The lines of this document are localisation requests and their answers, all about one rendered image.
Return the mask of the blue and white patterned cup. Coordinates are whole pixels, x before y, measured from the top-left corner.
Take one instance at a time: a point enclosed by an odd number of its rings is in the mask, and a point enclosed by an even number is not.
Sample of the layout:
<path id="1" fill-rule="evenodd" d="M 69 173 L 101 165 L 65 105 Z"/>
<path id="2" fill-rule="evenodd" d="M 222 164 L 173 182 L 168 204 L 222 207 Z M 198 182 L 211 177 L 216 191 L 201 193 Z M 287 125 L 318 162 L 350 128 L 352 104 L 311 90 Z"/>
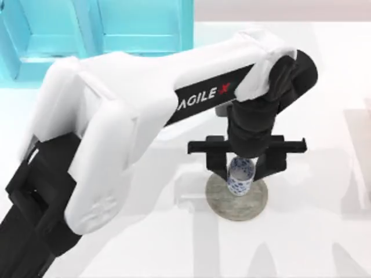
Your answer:
<path id="1" fill-rule="evenodd" d="M 246 195 L 252 187 L 256 173 L 255 163 L 251 159 L 234 157 L 227 169 L 227 187 L 235 196 Z"/>

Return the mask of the round grey stone coaster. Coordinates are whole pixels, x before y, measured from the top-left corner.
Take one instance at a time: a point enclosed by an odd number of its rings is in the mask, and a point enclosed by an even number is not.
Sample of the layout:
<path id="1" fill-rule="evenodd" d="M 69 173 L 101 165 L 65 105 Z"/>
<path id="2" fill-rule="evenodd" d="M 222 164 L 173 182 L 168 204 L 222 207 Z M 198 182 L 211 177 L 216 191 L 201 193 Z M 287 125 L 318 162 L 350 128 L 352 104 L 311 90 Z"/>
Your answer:
<path id="1" fill-rule="evenodd" d="M 209 207 L 221 218 L 234 222 L 250 221 L 260 215 L 268 202 L 268 188 L 263 180 L 252 183 L 250 190 L 236 196 L 227 188 L 227 182 L 212 174 L 205 186 Z"/>

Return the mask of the light blue rack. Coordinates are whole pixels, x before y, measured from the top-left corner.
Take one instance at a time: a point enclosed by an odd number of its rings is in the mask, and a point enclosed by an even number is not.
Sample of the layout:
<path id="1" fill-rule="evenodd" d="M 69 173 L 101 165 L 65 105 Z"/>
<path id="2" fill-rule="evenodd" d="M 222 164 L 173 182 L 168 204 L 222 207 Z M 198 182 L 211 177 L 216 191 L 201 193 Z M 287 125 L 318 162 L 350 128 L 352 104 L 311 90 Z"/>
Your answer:
<path id="1" fill-rule="evenodd" d="M 194 45 L 194 0 L 0 0 L 0 85 L 38 83 L 59 58 Z"/>

